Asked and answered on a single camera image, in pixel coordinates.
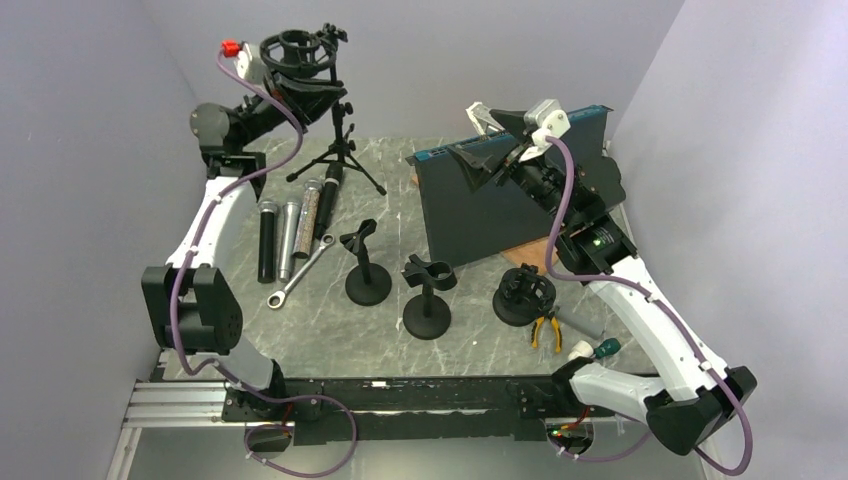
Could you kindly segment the ring mic stand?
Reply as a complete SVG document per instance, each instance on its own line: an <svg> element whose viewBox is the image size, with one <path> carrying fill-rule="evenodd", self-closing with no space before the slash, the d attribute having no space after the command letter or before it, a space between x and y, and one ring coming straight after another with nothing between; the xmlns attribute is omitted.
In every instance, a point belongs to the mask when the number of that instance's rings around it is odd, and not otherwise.
<svg viewBox="0 0 848 480"><path fill-rule="evenodd" d="M259 48L261 58L268 67L269 73L282 73L296 78L332 80L344 84L338 77L336 64L339 44L347 41L348 34L345 30L326 23L321 29L314 32L301 29L284 30L263 39ZM328 146L324 154L289 174L286 180L292 182L298 179L301 174L315 165L338 161L343 168L362 173L377 192L384 196L386 189L378 184L373 176L353 157L356 144L350 139L350 135L355 125L346 126L344 124L344 118L353 113L353 107L343 98L337 101L327 112L332 117L334 141Z"/></svg>

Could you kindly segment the glitter handle microphone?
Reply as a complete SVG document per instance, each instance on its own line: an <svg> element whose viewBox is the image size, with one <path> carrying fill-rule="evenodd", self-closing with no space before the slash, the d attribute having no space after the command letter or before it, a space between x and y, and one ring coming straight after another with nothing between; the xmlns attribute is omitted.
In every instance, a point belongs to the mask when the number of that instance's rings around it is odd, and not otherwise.
<svg viewBox="0 0 848 480"><path fill-rule="evenodd" d="M314 227L322 187L323 182L318 178L309 179L304 184L293 253L296 259L306 259L312 252Z"/></svg>

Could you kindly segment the grey microphone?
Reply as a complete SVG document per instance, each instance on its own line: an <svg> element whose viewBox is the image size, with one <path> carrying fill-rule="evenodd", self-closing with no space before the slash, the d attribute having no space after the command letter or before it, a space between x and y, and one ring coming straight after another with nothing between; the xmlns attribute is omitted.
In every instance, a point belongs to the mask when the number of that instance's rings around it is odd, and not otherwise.
<svg viewBox="0 0 848 480"><path fill-rule="evenodd" d="M288 282L293 275L293 255L300 213L301 203L298 201L288 201L282 207L277 277L284 283Z"/></svg>

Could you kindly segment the black wireless microphone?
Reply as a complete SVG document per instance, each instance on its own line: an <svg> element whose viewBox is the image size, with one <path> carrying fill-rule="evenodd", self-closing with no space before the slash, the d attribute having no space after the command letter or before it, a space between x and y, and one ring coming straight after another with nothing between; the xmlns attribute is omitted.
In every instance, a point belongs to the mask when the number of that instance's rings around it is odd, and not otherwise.
<svg viewBox="0 0 848 480"><path fill-rule="evenodd" d="M321 239L330 226L336 198L344 178L343 170L340 162L333 161L325 172L313 230L315 239Z"/></svg>

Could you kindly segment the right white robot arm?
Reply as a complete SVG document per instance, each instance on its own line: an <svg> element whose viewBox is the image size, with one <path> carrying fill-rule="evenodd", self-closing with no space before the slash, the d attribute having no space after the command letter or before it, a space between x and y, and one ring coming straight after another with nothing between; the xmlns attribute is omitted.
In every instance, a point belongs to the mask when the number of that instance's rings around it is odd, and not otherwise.
<svg viewBox="0 0 848 480"><path fill-rule="evenodd" d="M449 147L468 187L513 183L551 218L545 263L561 281L588 287L623 322L651 360L641 377L589 358L568 361L553 377L551 401L574 415L601 407L643 423L668 450L699 452L731 420L743 429L743 452L753 449L743 406L756 388L753 373L732 367L692 330L648 271L629 235L612 219L625 199L622 174L604 145L608 110L593 105L565 111L553 99L526 111L467 109L483 135L506 134L514 145L481 154Z"/></svg>

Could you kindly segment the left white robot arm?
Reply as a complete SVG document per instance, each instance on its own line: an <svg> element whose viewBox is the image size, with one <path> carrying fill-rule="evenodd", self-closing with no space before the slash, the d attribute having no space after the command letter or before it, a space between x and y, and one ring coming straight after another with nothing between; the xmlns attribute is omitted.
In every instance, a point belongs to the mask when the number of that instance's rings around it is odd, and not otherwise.
<svg viewBox="0 0 848 480"><path fill-rule="evenodd" d="M299 135L339 104L333 80L265 73L235 79L251 90L235 107L201 103L189 125L206 168L202 203L177 249L145 269L141 287L154 338L191 376L213 368L230 383L237 405L264 420L287 406L279 364L244 338L243 312L226 279L229 255L246 216L258 206L271 167L247 147L282 123Z"/></svg>

